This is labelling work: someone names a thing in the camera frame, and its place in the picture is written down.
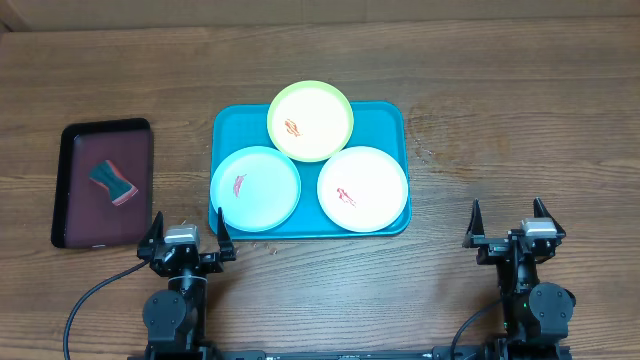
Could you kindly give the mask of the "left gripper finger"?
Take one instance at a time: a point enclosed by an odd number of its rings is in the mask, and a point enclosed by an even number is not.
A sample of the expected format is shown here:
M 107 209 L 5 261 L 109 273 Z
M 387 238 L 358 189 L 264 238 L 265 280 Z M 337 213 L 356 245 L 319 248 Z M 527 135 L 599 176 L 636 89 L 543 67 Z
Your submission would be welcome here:
M 151 260 L 159 244 L 164 241 L 164 216 L 158 211 L 151 227 L 138 244 L 136 255 L 141 260 Z
M 218 208 L 217 211 L 217 241 L 219 245 L 220 261 L 235 261 L 236 249 L 229 235 L 224 219 L 223 209 Z

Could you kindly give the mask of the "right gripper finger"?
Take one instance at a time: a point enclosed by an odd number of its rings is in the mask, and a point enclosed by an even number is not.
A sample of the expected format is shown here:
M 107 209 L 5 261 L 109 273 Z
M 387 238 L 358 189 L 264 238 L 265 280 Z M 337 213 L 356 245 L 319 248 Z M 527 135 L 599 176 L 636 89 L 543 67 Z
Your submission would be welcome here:
M 533 200 L 533 211 L 535 218 L 548 218 L 553 223 L 558 238 L 563 239 L 566 237 L 566 231 L 550 214 L 540 197 L 536 197 Z
M 478 248 L 486 243 L 486 236 L 483 226 L 479 200 L 475 199 L 472 204 L 470 222 L 462 243 L 464 248 Z

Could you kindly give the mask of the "green and red sponge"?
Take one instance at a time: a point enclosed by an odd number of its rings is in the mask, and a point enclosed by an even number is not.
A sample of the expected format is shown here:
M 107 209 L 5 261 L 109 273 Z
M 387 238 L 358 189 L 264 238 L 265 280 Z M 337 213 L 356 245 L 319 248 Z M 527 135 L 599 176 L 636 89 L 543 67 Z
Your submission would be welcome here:
M 120 173 L 111 160 L 96 165 L 90 171 L 89 178 L 108 192 L 115 206 L 124 204 L 138 192 L 138 188 Z

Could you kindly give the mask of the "light blue plate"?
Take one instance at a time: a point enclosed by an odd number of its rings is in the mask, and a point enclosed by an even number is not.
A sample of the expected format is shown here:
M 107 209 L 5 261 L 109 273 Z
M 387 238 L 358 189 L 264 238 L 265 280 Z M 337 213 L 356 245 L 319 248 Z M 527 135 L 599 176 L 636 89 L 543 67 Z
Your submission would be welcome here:
M 210 181 L 210 204 L 229 226 L 244 232 L 273 229 L 294 212 L 301 178 L 280 151 L 251 146 L 227 156 Z

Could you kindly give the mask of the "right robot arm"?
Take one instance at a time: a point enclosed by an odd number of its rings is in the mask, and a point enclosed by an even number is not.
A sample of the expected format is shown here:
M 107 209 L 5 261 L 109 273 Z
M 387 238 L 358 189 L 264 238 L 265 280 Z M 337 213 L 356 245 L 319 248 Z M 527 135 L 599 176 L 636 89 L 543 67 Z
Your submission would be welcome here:
M 496 306 L 502 307 L 505 333 L 489 338 L 476 359 L 569 359 L 560 341 L 569 333 L 575 295 L 555 283 L 542 282 L 537 266 L 553 258 L 566 237 L 540 198 L 533 201 L 533 216 L 521 221 L 503 238 L 485 234 L 478 200 L 473 201 L 463 246 L 477 250 L 479 265 L 497 270 L 500 297 L 472 315 L 457 331 L 450 357 L 460 352 L 458 341 L 468 326 Z

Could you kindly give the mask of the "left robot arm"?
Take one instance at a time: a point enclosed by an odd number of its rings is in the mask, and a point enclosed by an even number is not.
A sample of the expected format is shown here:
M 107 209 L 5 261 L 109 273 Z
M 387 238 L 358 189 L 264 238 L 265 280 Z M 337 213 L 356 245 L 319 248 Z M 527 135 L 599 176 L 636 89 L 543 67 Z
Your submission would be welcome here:
M 166 278 L 168 285 L 144 304 L 147 345 L 143 360 L 223 357 L 216 345 L 206 339 L 208 276 L 222 273 L 223 264 L 236 259 L 222 214 L 218 215 L 217 241 L 217 252 L 202 252 L 195 225 L 165 229 L 163 214 L 156 215 L 138 245 L 137 256 L 158 276 Z

